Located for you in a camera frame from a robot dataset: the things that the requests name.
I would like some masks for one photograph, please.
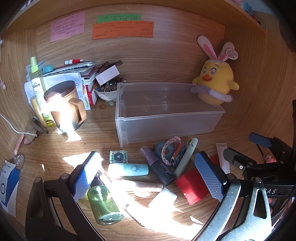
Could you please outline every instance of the brown mug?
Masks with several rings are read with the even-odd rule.
[[[57,127],[64,133],[76,131],[86,119],[84,103],[73,80],[64,81],[44,93]]]

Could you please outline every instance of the orange sticky note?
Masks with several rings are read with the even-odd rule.
[[[117,37],[153,38],[152,21],[112,21],[93,24],[92,39],[109,39]]]

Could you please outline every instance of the yellow chick plush toy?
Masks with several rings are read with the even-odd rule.
[[[198,97],[203,102],[211,105],[231,102],[233,98],[228,93],[230,90],[239,89],[239,85],[233,81],[231,67],[225,62],[228,58],[237,59],[238,57],[233,43],[225,43],[217,58],[212,44],[205,36],[199,36],[197,42],[210,59],[205,62],[200,75],[192,81],[195,86],[191,91],[198,93]]]

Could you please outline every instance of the wooden panel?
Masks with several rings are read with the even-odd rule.
[[[231,0],[35,0],[15,16],[6,31],[14,32],[36,28],[56,17],[79,9],[120,3],[144,3],[174,7],[206,16],[223,25],[263,32],[257,21]]]
[[[27,104],[24,92],[25,66],[36,51],[34,30],[5,35],[1,45],[0,72],[7,90],[0,88],[0,113],[19,131],[27,131],[33,110]],[[11,159],[19,134],[15,133],[0,116],[0,166]]]
[[[57,179],[61,174],[67,172],[71,173],[73,166],[70,162],[65,162],[62,158],[90,152],[92,150],[98,151],[103,157],[103,167],[108,169],[109,152],[110,150],[120,150],[116,126],[114,121],[115,107],[107,107],[100,109],[99,102],[91,111],[87,111],[87,119],[77,133],[82,138],[80,141],[66,142],[68,139],[66,134],[57,135],[57,131],[52,128],[50,134],[43,134],[35,139],[31,145],[22,145],[20,152],[25,155],[25,166],[21,173],[21,181],[17,194],[17,219],[25,225],[25,214],[27,202],[30,194],[30,189],[36,177],[43,177],[44,180]],[[189,141],[191,137],[184,137],[182,140]],[[248,141],[248,133],[239,127],[239,121],[235,120],[232,115],[224,114],[216,129],[212,133],[201,134],[196,136],[199,140],[198,149],[205,150],[210,156],[216,154],[215,142],[227,142],[229,147],[250,156],[251,158],[258,157],[256,146]],[[145,163],[145,160],[139,153],[139,149],[143,145],[152,145],[156,142],[134,143],[124,146],[128,151],[128,161],[130,163]],[[194,163],[190,162],[185,171],[194,167]],[[231,167],[231,172],[238,178],[242,177],[241,171],[237,168]],[[130,180],[141,180],[146,182],[159,182],[150,170],[148,176],[129,177]],[[164,229],[163,232],[154,233],[141,227],[137,222],[126,217],[122,222],[111,226],[100,226],[95,223],[90,205],[87,198],[79,201],[79,205],[83,209],[86,216],[103,235],[106,240],[183,240],[183,238],[192,239],[198,232],[197,227],[190,227],[192,221],[190,216],[196,218],[202,223],[205,223],[215,207],[217,200],[214,200],[208,195],[202,201],[195,205],[189,205],[176,186],[171,184],[168,189],[174,192],[178,198],[174,206],[182,212],[173,212],[172,217],[155,217],[162,218],[163,222],[170,222],[174,220],[178,222],[176,227],[179,232],[175,232],[172,228],[170,230]],[[147,207],[149,202],[155,197],[156,193],[151,193],[147,198],[139,198],[130,193],[135,200],[141,205]],[[65,216],[61,204],[56,202],[58,213],[61,215],[62,222],[66,229],[74,232],[67,217]]]
[[[224,105],[249,130],[264,136],[277,136],[292,145],[292,100],[296,99],[296,53],[292,53],[279,30],[278,19],[256,12],[266,34],[234,28],[225,29],[239,59],[231,63],[235,81],[233,104]]]
[[[92,24],[98,15],[141,13],[142,20],[154,21],[154,37],[119,37],[92,40]],[[85,10],[85,32],[50,43],[50,24],[36,29],[39,60],[61,66],[67,59],[122,60],[122,77],[132,81],[170,81],[191,83],[208,59],[196,42],[206,35],[221,50],[224,26],[206,17],[169,7],[121,4]]]

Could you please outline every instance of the light blue bottle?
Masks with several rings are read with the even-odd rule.
[[[120,176],[144,176],[148,175],[149,168],[147,164],[134,163],[110,163],[108,173],[112,177]]]

